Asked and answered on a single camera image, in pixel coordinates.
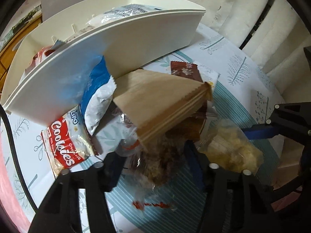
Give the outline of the clear brown cake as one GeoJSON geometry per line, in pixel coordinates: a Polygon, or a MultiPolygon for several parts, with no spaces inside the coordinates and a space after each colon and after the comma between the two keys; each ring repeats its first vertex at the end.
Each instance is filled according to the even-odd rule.
{"type": "Polygon", "coordinates": [[[186,124],[176,126],[164,135],[140,146],[125,161],[122,174],[135,203],[144,203],[163,186],[180,179],[182,171],[190,171],[186,141],[200,140],[200,129],[186,124]]]}

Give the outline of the clear bag yellow crumbs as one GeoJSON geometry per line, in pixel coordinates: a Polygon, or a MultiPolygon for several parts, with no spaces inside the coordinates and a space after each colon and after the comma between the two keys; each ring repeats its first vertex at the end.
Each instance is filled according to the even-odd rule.
{"type": "Polygon", "coordinates": [[[236,173],[248,170],[255,175],[264,162],[263,152],[229,119],[218,121],[197,149],[211,163],[236,173]]]}

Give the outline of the light blue mask packet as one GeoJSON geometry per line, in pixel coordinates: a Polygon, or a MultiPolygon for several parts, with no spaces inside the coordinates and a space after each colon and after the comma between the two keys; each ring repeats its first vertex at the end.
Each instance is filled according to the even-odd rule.
{"type": "Polygon", "coordinates": [[[117,21],[130,16],[140,15],[143,13],[155,12],[163,10],[161,7],[142,5],[142,4],[129,4],[121,7],[115,7],[104,13],[93,16],[87,23],[87,26],[98,27],[106,23],[117,21]]]}

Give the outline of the leaf patterned tablecloth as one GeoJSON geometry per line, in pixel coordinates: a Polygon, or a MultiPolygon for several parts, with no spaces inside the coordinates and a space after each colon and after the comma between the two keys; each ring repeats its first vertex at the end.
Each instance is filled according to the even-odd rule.
{"type": "MultiPolygon", "coordinates": [[[[190,46],[149,64],[147,69],[168,73],[170,61],[194,62],[203,72],[216,71],[219,78],[213,104],[218,116],[231,119],[240,127],[263,123],[273,107],[284,101],[269,78],[242,50],[204,25],[198,26],[190,46]]],[[[2,164],[25,218],[31,221],[35,215],[31,201],[36,205],[42,202],[54,182],[54,174],[40,137],[43,126],[14,114],[8,118],[23,178],[17,176],[6,131],[2,131],[2,164]],[[28,188],[31,200],[24,187],[28,188]]],[[[154,202],[171,203],[170,209],[149,206],[139,211],[133,207],[133,195],[125,176],[106,195],[117,232],[195,232],[206,200],[187,166],[151,197],[154,202]]]]}

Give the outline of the red Coolies cookie packet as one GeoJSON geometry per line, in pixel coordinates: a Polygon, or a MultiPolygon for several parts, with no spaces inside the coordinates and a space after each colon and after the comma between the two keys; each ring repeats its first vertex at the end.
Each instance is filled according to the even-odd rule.
{"type": "Polygon", "coordinates": [[[54,176],[95,155],[78,105],[43,130],[41,138],[54,176]]]}

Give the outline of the blue and white snack packet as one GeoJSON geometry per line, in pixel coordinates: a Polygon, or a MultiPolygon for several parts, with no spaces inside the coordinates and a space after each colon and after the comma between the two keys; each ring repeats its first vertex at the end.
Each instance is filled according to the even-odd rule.
{"type": "Polygon", "coordinates": [[[110,106],[116,83],[109,73],[104,57],[89,75],[81,102],[80,111],[87,132],[92,136],[108,107],[110,106]]]}

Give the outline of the brown paper bag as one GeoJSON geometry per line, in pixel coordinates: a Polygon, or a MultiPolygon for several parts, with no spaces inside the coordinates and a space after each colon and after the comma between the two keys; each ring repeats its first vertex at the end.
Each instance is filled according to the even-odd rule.
{"type": "Polygon", "coordinates": [[[135,125],[144,146],[212,99],[207,82],[150,70],[135,70],[115,82],[114,104],[135,125]]]}

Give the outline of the pink blanket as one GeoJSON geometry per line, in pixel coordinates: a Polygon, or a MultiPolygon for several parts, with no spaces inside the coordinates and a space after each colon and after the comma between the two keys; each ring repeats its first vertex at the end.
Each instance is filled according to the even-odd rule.
{"type": "Polygon", "coordinates": [[[33,211],[22,190],[4,130],[1,131],[1,203],[18,232],[28,232],[33,211]]]}

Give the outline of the white plastic organizer bin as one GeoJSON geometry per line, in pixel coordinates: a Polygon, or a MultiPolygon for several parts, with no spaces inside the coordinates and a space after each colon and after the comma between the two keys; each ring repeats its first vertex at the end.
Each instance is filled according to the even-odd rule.
{"type": "Polygon", "coordinates": [[[121,77],[189,45],[205,11],[188,0],[84,0],[74,4],[23,39],[7,74],[1,105],[9,113],[47,126],[81,101],[89,74],[102,57],[110,74],[121,77]],[[85,31],[93,16],[129,4],[163,10],[85,31]],[[22,78],[33,56],[57,40],[65,44],[22,78]]]}

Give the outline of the dark red snack packet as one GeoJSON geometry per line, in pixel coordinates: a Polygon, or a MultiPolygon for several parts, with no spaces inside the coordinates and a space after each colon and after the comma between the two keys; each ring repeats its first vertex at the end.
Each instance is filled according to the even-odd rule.
{"type": "Polygon", "coordinates": [[[192,79],[194,81],[203,82],[198,70],[198,66],[193,63],[171,61],[171,74],[179,77],[192,79]]]}

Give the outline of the white red snack bag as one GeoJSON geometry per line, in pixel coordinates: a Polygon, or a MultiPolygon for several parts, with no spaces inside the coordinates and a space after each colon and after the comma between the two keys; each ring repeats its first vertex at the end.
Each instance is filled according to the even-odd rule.
{"type": "Polygon", "coordinates": [[[43,60],[45,60],[50,54],[54,53],[59,47],[64,45],[65,42],[57,40],[53,45],[43,47],[38,53],[36,53],[30,65],[24,70],[22,78],[28,75],[36,66],[38,66],[43,60]]]}

